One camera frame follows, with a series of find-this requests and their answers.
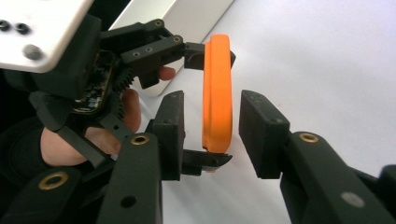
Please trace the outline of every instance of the white background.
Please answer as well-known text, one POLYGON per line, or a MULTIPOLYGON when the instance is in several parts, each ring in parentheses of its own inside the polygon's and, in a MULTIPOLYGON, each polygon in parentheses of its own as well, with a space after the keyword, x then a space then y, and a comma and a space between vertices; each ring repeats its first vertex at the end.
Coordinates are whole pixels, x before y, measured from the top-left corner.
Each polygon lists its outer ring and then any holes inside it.
MULTIPOLYGON (((279 181, 255 176, 239 137, 241 90, 265 95, 292 132, 321 135, 354 168, 378 176, 396 163, 394 1, 235 0, 218 33, 236 54, 233 159, 214 174, 164 182, 165 224, 290 223, 279 181)), ((201 149, 202 83, 203 72, 183 69, 162 95, 185 92, 188 149, 201 149)), ((141 94, 142 130, 162 96, 141 94)))

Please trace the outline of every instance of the screw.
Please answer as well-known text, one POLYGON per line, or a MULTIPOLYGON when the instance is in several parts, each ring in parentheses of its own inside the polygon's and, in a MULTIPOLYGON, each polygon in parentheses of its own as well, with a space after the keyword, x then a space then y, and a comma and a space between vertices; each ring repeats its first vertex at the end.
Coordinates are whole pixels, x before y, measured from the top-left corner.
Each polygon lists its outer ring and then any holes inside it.
POLYGON ((29 26, 26 25, 25 23, 18 23, 16 27, 17 27, 17 32, 20 33, 21 35, 26 35, 30 31, 29 26))
POLYGON ((8 29, 9 29, 8 21, 0 20, 0 30, 1 31, 7 31, 8 29))
POLYGON ((39 60, 43 56, 41 49, 35 45, 26 45, 22 52, 30 60, 39 60))
POLYGON ((162 23, 161 21, 155 21, 155 25, 156 25, 156 26, 162 26, 163 23, 162 23))
POLYGON ((343 192, 341 198, 354 207, 363 208, 365 205, 363 198, 353 192, 343 192))

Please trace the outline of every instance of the human hand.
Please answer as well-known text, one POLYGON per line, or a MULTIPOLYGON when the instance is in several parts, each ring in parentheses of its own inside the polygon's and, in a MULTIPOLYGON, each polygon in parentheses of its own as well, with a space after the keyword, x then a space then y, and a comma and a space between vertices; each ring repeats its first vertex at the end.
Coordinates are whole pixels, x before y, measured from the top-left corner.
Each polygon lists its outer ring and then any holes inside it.
MULTIPOLYGON (((175 75, 176 71, 173 68, 162 67, 160 69, 161 80, 170 80, 175 75)), ((123 121, 135 133, 139 129, 141 122, 137 92, 130 89, 124 91, 122 102, 125 107, 125 118, 123 121)), ((120 153, 120 142, 105 129, 89 127, 85 137, 106 154, 118 155, 120 153)), ((61 136, 47 128, 44 128, 41 134, 40 145, 42 158, 50 166, 73 166, 87 160, 64 141, 61 136)))

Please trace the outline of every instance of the orange object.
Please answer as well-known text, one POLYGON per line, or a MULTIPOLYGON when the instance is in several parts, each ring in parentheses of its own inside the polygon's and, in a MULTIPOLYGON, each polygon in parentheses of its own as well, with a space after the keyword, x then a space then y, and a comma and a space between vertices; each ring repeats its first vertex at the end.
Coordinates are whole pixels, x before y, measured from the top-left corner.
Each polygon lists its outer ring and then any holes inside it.
POLYGON ((212 35, 205 44, 202 145, 212 153, 225 153, 233 131, 230 40, 212 35))

